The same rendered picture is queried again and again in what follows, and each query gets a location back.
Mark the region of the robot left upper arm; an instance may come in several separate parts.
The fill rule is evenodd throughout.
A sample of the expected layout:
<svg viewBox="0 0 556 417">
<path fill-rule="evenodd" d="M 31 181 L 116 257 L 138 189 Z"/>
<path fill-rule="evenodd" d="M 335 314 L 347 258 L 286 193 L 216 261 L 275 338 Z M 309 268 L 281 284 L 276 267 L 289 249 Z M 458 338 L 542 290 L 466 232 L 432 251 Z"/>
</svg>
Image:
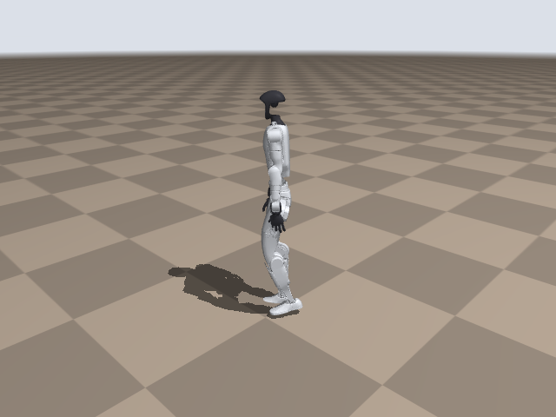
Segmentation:
<svg viewBox="0 0 556 417">
<path fill-rule="evenodd" d="M 280 129 L 271 129 L 267 133 L 268 146 L 270 158 L 273 161 L 273 165 L 269 167 L 268 172 L 271 168 L 277 167 L 282 174 L 282 132 Z M 269 174 L 268 174 L 269 175 Z"/>
</svg>

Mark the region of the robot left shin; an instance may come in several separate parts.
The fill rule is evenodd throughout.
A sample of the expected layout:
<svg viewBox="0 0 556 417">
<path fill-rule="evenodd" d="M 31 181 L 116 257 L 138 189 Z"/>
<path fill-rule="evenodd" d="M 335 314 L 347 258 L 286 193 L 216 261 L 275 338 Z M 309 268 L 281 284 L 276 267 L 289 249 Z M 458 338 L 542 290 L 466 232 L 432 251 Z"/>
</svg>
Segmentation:
<svg viewBox="0 0 556 417">
<path fill-rule="evenodd" d="M 293 304 L 294 299 L 293 299 L 293 296 L 292 296 L 290 288 L 289 288 L 290 280 L 288 278 L 288 274 L 287 274 L 287 271 L 284 267 L 282 258 L 279 257 L 279 256 L 274 257 L 273 260 L 270 262 L 269 266 L 270 267 L 267 267 L 267 265 L 266 265 L 266 268 L 267 268 L 274 284 L 281 291 L 281 294 L 283 295 L 283 297 L 285 297 L 284 299 L 286 299 L 286 303 L 287 304 L 290 304 L 290 303 Z M 287 296 L 288 300 L 287 300 L 286 296 Z M 289 301 L 290 301 L 290 303 L 289 303 Z"/>
</svg>

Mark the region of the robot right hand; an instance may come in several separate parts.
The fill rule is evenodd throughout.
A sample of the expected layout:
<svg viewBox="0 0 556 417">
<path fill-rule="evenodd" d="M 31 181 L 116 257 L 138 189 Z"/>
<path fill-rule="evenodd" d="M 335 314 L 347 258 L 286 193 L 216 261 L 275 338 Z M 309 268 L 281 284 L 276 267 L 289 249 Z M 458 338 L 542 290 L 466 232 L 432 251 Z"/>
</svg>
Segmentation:
<svg viewBox="0 0 556 417">
<path fill-rule="evenodd" d="M 270 197 L 270 188 L 268 188 L 268 196 Z M 263 206 L 263 208 L 262 208 L 262 211 L 263 211 L 263 212 L 265 211 L 266 206 L 268 207 L 269 199 L 270 199 L 270 198 L 268 198 L 267 201 L 264 203 L 264 206 Z M 266 212 L 267 212 L 267 211 L 266 211 Z"/>
</svg>

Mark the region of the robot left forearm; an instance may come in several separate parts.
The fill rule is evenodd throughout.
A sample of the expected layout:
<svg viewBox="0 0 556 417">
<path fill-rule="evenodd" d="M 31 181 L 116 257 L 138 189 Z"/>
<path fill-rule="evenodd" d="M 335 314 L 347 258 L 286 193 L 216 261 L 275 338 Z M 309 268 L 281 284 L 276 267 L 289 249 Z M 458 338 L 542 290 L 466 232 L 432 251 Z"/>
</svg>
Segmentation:
<svg viewBox="0 0 556 417">
<path fill-rule="evenodd" d="M 269 185 L 270 185 L 270 201 L 273 211 L 280 211 L 280 199 L 281 199 L 281 173 L 277 167 L 273 167 L 269 170 Z"/>
</svg>

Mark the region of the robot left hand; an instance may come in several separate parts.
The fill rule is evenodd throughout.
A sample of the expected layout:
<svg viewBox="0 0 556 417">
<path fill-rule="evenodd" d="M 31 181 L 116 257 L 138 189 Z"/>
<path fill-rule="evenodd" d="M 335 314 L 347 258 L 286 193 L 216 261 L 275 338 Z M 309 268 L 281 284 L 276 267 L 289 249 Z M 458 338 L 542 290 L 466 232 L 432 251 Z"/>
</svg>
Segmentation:
<svg viewBox="0 0 556 417">
<path fill-rule="evenodd" d="M 270 216 L 270 219 L 268 220 L 268 222 L 271 222 L 272 228 L 275 226 L 275 231 L 277 231 L 277 226 L 279 228 L 279 232 L 281 233 L 281 226 L 282 226 L 282 230 L 286 231 L 286 229 L 284 228 L 284 221 L 283 218 L 281 216 L 281 203 L 280 203 L 280 211 L 279 212 L 272 212 L 272 207 L 271 207 L 271 203 L 270 203 L 270 211 L 272 213 L 272 215 Z M 273 230 L 273 229 L 272 229 Z"/>
</svg>

